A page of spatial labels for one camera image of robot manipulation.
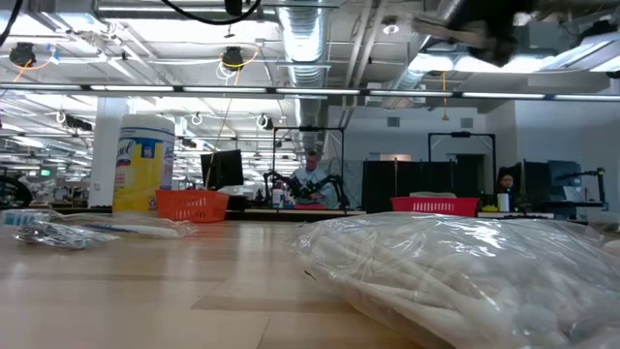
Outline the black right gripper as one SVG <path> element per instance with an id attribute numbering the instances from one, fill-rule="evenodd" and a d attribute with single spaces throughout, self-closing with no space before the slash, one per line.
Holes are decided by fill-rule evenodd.
<path id="1" fill-rule="evenodd" d="M 459 29 L 473 21 L 486 23 L 486 40 L 477 49 L 477 59 L 497 67 L 507 65 L 518 47 L 512 19 L 516 13 L 531 13 L 538 0 L 463 0 L 449 17 L 448 28 Z"/>

